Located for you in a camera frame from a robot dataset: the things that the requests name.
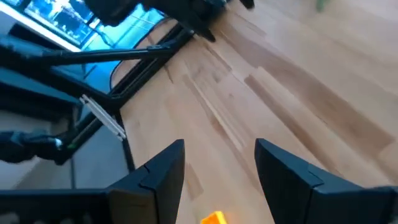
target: floor plank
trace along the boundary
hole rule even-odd
[[[177,223],[215,210],[229,224],[273,223],[256,138],[364,187],[398,184],[398,9],[383,4],[334,0],[319,14],[312,0],[257,0],[253,11],[233,1],[215,43],[195,37],[124,105],[137,166],[185,139]],[[121,63],[114,84],[135,64]]]

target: metal frame bar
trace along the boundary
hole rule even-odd
[[[92,30],[91,33],[90,33],[87,37],[85,37],[83,41],[81,41],[79,44],[77,44],[78,41],[74,42],[74,41],[72,41],[71,39],[66,38],[66,37],[61,33],[60,30],[52,29],[51,27],[48,27],[48,26],[47,26],[46,24],[44,24],[43,22],[40,22],[39,20],[37,20],[35,17],[31,16],[29,13],[26,13],[26,12],[25,12],[25,9],[27,9],[27,7],[28,7],[28,5],[30,4],[30,2],[32,2],[32,0],[23,0],[23,1],[21,2],[20,5],[13,5],[13,4],[10,4],[10,3],[7,2],[7,1],[3,1],[4,4],[7,4],[7,5],[10,6],[11,8],[15,9],[19,14],[21,14],[21,15],[23,15],[23,16],[26,16],[27,18],[29,18],[29,19],[31,19],[32,21],[36,22],[36,23],[37,23],[38,25],[40,25],[40,26],[43,26],[43,27],[48,28],[48,30],[49,30],[51,33],[60,36],[64,41],[68,42],[69,44],[71,44],[71,45],[73,45],[73,46],[75,46],[75,47],[83,47],[83,46],[86,44],[87,40],[89,40],[89,39],[90,39],[93,35],[95,35],[95,33],[96,33],[94,30]]]
[[[150,46],[146,49],[92,50],[88,52],[51,52],[42,56],[29,57],[33,63],[46,66],[73,65],[81,63],[110,62],[144,58],[166,57],[174,49],[169,45]]]
[[[11,49],[0,47],[0,55],[7,55],[6,58],[0,60],[0,66],[4,66],[44,85],[68,93],[76,99],[79,99],[83,94],[89,95],[109,113],[113,113],[115,106],[119,105],[118,101],[121,99],[120,97],[109,96],[73,77],[52,70],[48,66],[30,61]]]

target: black tube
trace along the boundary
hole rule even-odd
[[[88,52],[54,52],[28,58],[42,65],[72,65],[81,63],[110,62],[145,58],[167,57],[173,53],[170,47],[128,50],[92,50]]]
[[[157,43],[164,44],[168,41],[174,40],[179,33],[183,31],[183,27],[180,24],[175,25],[161,40]],[[174,52],[180,50],[180,47],[177,45],[173,45]],[[131,83],[136,81],[136,78],[148,67],[155,59],[147,59],[147,60],[140,60],[131,70],[127,73],[122,80],[111,90],[112,95],[121,94],[127,90],[127,87],[130,86]]]

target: wooden floor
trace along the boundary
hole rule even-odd
[[[172,26],[162,24],[141,44]],[[398,184],[398,4],[393,0],[237,0],[121,110],[136,166],[186,144],[177,223],[215,210],[229,224],[273,223],[254,140],[359,185]],[[116,83],[136,61],[124,62]]]

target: orange object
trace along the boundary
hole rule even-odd
[[[223,212],[213,212],[209,217],[204,218],[201,224],[227,224]]]

